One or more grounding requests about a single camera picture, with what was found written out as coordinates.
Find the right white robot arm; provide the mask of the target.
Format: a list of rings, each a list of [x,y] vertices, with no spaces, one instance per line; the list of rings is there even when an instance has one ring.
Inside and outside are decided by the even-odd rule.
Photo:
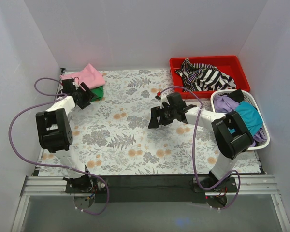
[[[215,113],[203,110],[202,106],[187,105],[177,92],[163,98],[158,93],[156,98],[160,100],[160,106],[150,110],[149,129],[167,126],[177,120],[214,133],[219,149],[218,159],[208,177],[204,180],[197,178],[196,182],[203,190],[222,191],[227,185],[226,179],[234,173],[237,156],[253,143],[253,137],[239,113]]]

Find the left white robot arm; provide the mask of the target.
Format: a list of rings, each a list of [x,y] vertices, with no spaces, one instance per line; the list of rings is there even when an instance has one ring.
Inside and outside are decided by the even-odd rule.
[[[89,170],[71,148],[74,126],[72,111],[77,106],[80,109],[90,106],[96,95],[83,82],[76,84],[72,79],[65,79],[61,84],[61,94],[65,96],[58,97],[50,108],[36,114],[39,143],[44,150],[54,153],[61,165],[68,167],[68,177],[64,178],[68,186],[89,193],[93,189],[93,181],[87,175]],[[76,169],[87,174],[78,173]]]

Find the green t-shirt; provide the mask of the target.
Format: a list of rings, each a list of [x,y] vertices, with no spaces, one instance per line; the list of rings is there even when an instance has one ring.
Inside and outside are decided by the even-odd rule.
[[[100,101],[103,99],[104,96],[104,89],[103,86],[96,87],[90,90],[95,96],[92,98],[91,102]]]

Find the pink t-shirt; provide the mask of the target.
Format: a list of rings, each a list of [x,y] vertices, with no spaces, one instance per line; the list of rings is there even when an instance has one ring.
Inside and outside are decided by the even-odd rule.
[[[97,71],[91,64],[88,64],[81,71],[68,75],[61,75],[60,78],[61,80],[79,78],[79,82],[86,84],[90,89],[104,86],[106,84],[103,75],[99,71]]]

